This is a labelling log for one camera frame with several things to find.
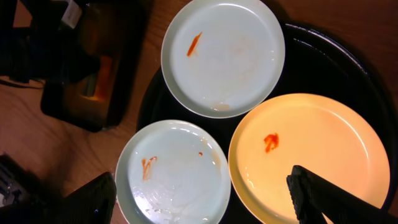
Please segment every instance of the yellow plate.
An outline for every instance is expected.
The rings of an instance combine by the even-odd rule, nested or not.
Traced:
[[[389,188],[387,154],[376,132],[355,111],[324,96],[300,93],[263,102],[236,128],[228,157],[239,198],[264,223],[298,222],[286,183],[293,165],[378,208]]]

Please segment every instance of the white plate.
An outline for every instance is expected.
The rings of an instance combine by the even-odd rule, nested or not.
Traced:
[[[127,143],[116,187],[129,223],[218,223],[231,180],[223,151],[206,131],[166,120],[146,126]]]
[[[261,103],[284,60],[282,29],[260,0],[193,0],[175,16],[162,45],[169,90],[210,118],[237,116]]]

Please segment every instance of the black object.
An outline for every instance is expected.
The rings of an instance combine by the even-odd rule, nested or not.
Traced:
[[[134,75],[132,74],[134,74],[137,67],[142,38],[147,23],[147,14],[138,1],[120,0],[120,4],[117,2],[91,4],[86,7],[86,15],[90,10],[96,11],[97,7],[101,9],[114,9],[114,11],[104,11],[100,14],[102,18],[109,18],[109,27],[100,27],[100,29],[109,30],[109,34],[111,34],[109,36],[112,36],[113,39],[109,40],[109,37],[105,37],[101,39],[99,46],[97,46],[98,50],[104,50],[108,53],[114,52],[112,58],[115,62],[119,62],[115,63],[115,66],[118,64],[118,67],[113,68],[116,71],[114,82],[109,84],[109,89],[112,89],[112,95],[110,96],[106,117],[103,120],[101,119],[101,122],[96,123],[69,113],[63,104],[65,101],[64,90],[67,86],[54,82],[46,82],[44,86],[40,103],[44,114],[91,132],[111,128],[120,123],[131,95],[134,79]]]
[[[88,55],[73,30],[59,30],[68,7],[65,1],[21,0],[32,15],[29,28],[12,28],[16,0],[0,6],[6,20],[0,25],[0,74],[27,83],[45,79],[74,83],[100,69],[98,57]]]
[[[283,23],[281,26],[286,46],[285,65],[267,99],[288,93],[313,93],[337,100],[360,114],[379,135],[387,152],[390,186],[382,206],[382,210],[387,211],[397,190],[398,132],[396,111],[385,88],[374,73],[330,37],[300,25]],[[188,121],[212,135],[227,156],[229,142],[244,115],[211,119],[190,112],[169,92],[159,69],[142,102],[137,130],[165,119]],[[222,222],[232,223],[237,216],[246,223],[258,222],[232,188]]]
[[[113,176],[105,172],[66,198],[46,189],[34,175],[8,156],[0,156],[0,222],[8,223],[110,223],[116,201]]]
[[[286,178],[300,224],[326,224],[322,213],[333,223],[398,223],[390,216],[351,195],[302,166],[293,166]]]
[[[55,224],[110,223],[116,202],[113,176],[105,172],[62,200],[55,212]]]

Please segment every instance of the food residue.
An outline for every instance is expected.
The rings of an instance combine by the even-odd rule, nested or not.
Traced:
[[[228,111],[229,105],[223,103],[217,103],[213,105],[212,109],[215,111]]]
[[[146,164],[146,159],[142,159],[142,180],[147,181],[150,178],[150,165],[152,164],[153,160],[157,160],[157,157],[154,156],[148,160],[148,163]]]
[[[191,47],[189,48],[188,53],[187,53],[187,56],[188,56],[188,57],[190,57],[191,54],[192,54],[192,52],[193,52],[193,50],[195,50],[195,46],[197,45],[200,36],[201,36],[201,32],[200,32],[199,35],[197,35],[197,36],[193,39],[192,44],[191,44]]]
[[[279,145],[279,136],[277,133],[269,134],[265,139],[264,142],[266,143],[266,153],[271,150],[274,150]]]

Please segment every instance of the sauce stain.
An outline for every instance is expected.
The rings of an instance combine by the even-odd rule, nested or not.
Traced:
[[[141,162],[142,162],[142,180],[143,181],[147,181],[150,178],[150,165],[152,164],[153,160],[156,161],[157,157],[154,156],[154,157],[150,158],[148,160],[148,163],[146,163],[146,159],[145,158],[143,158],[141,160]]]
[[[269,134],[265,139],[264,142],[266,143],[266,153],[271,150],[274,150],[279,145],[279,136],[277,133]]]
[[[192,55],[193,50],[195,50],[195,46],[196,46],[197,43],[198,43],[198,40],[199,40],[199,38],[200,38],[200,36],[201,36],[201,33],[202,33],[202,32],[200,32],[200,34],[197,35],[197,36],[193,39],[192,44],[191,44],[191,47],[189,48],[188,53],[187,53],[187,56],[188,56],[188,57],[190,57],[190,56]]]

